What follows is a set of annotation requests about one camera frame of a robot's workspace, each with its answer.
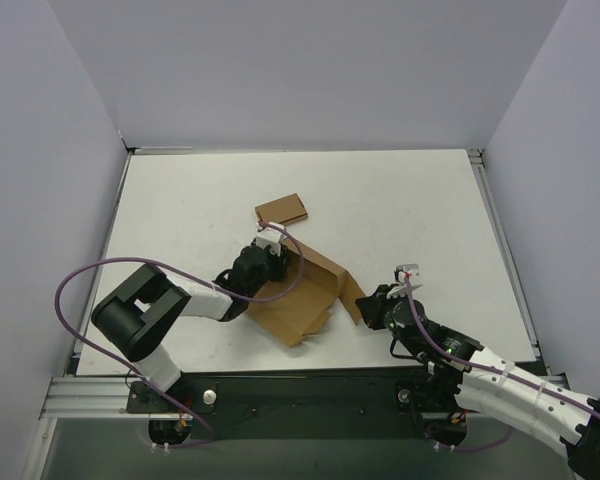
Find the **large cardboard box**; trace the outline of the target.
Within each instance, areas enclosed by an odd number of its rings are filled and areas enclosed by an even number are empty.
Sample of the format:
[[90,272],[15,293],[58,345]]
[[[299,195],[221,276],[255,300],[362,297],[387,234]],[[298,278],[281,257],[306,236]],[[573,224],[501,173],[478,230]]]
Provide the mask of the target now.
[[274,297],[294,280],[299,283],[279,300],[250,304],[247,315],[287,347],[319,333],[331,317],[330,308],[335,301],[340,301],[351,321],[359,324],[362,314],[356,301],[365,293],[354,277],[306,245],[296,248],[290,240],[285,240],[284,245],[289,249],[285,280],[265,284],[257,296]]

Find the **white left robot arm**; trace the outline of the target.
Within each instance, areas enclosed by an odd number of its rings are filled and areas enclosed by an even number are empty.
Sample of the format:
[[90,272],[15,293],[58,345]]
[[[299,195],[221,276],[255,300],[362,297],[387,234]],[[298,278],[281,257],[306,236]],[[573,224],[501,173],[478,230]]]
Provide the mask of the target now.
[[173,411],[184,402],[185,387],[162,341],[175,321],[186,314],[219,322],[237,318],[266,283],[285,279],[288,264],[286,246],[273,252],[251,244],[212,288],[180,286],[158,267],[144,264],[95,307],[91,322],[152,383],[150,400]]

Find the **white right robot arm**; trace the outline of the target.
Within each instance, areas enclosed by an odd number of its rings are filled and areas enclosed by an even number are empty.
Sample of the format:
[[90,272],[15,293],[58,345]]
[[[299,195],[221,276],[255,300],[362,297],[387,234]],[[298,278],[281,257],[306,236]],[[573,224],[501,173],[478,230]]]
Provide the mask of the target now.
[[382,284],[355,304],[368,328],[388,330],[424,367],[426,399],[489,416],[551,448],[579,477],[600,479],[600,395],[555,385],[430,320],[407,284]]

